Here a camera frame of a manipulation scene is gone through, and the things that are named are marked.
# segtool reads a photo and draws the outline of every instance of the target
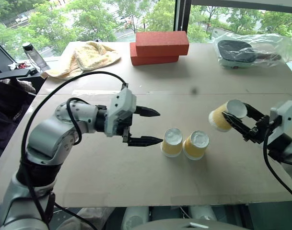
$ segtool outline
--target yellow towel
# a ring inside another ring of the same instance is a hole
[[[57,69],[49,69],[41,77],[70,79],[85,70],[94,70],[111,65],[120,59],[120,54],[98,42],[71,42],[62,53]]]

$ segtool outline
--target cardboard table surface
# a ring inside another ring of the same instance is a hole
[[[257,144],[245,142],[234,129],[221,133],[208,123],[209,113],[230,99],[248,103],[264,114],[269,114],[277,102],[292,100],[291,71],[286,65],[225,70],[218,66],[213,52],[211,45],[190,44],[189,55],[177,63],[135,68],[130,63],[128,49],[119,63],[100,69],[123,77],[137,95],[137,105],[161,113],[159,117],[134,115],[133,136],[163,138],[168,128],[177,127],[186,139],[193,131],[203,130],[210,137],[204,158],[191,161],[184,154],[168,158],[161,153],[160,145],[128,147],[121,137],[85,134],[82,143],[72,148],[58,174],[54,189],[57,202],[66,207],[127,207],[292,200],[268,171]],[[70,94],[109,107],[120,83],[107,76],[95,83],[95,78],[93,75],[73,82],[53,96],[32,127],[50,117]],[[45,82],[0,158],[0,202],[19,166],[26,122],[49,89],[59,83],[50,79]],[[254,124],[248,118],[243,121],[249,126]],[[292,127],[287,134],[292,137]],[[270,163],[292,188],[283,168],[272,160]]]

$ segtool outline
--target metallic robot arm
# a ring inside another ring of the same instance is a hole
[[[230,113],[223,112],[224,118],[243,135],[245,141],[250,140],[262,146],[266,129],[270,128],[269,156],[280,162],[292,178],[292,138],[284,133],[292,125],[292,101],[272,107],[269,116],[262,114],[249,104],[245,104],[245,106],[248,111],[247,116],[256,121],[256,125],[253,128],[247,127],[242,120]]]
[[[133,113],[141,116],[160,114],[153,109],[136,106],[136,96],[127,87],[112,99],[109,109],[78,100],[72,101],[70,108],[82,134],[98,131],[108,137],[122,136],[128,146],[144,147],[162,141],[147,136],[131,137],[129,128]],[[27,145],[26,161],[21,163],[18,172],[12,177],[1,205],[0,230],[47,230],[26,186],[23,167],[28,169],[36,196],[47,221],[50,221],[55,202],[52,190],[56,176],[77,139],[78,132],[70,119],[66,102],[60,104],[49,119],[33,129]]]

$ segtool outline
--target yellow paper cup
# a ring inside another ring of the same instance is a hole
[[[177,157],[182,152],[182,133],[177,128],[170,128],[164,135],[161,151],[167,157]]]
[[[231,125],[224,119],[223,112],[228,112],[233,114],[239,119],[242,119],[247,115],[247,108],[244,103],[239,100],[230,100],[225,104],[221,105],[214,111],[209,114],[209,123],[215,127],[217,130],[221,132],[227,132],[232,127]]]
[[[191,160],[200,160],[210,143],[209,136],[203,131],[193,132],[183,143],[183,152]]]

